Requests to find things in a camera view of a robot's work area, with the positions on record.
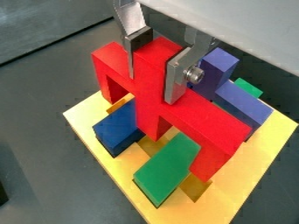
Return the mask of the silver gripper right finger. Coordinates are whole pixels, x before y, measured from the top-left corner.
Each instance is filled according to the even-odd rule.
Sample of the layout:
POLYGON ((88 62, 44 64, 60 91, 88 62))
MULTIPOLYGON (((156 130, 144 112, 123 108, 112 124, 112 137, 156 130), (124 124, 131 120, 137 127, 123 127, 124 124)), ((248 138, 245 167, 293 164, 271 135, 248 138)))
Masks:
POLYGON ((196 67, 201 57, 217 46, 219 40, 187 26, 184 42, 188 44, 168 60, 165 67, 164 101, 173 104, 184 95, 187 83, 199 84, 204 71, 196 67))

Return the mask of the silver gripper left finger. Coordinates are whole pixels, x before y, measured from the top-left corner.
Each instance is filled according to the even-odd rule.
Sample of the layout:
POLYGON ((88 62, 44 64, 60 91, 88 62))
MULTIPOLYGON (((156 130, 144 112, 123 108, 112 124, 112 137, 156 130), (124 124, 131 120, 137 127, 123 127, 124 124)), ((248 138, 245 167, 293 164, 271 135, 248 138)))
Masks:
POLYGON ((153 30, 145 25, 141 6, 136 0, 112 0, 112 6, 116 12, 116 21, 121 28, 123 43, 128 54, 129 78, 133 79, 133 51, 152 41, 153 30))

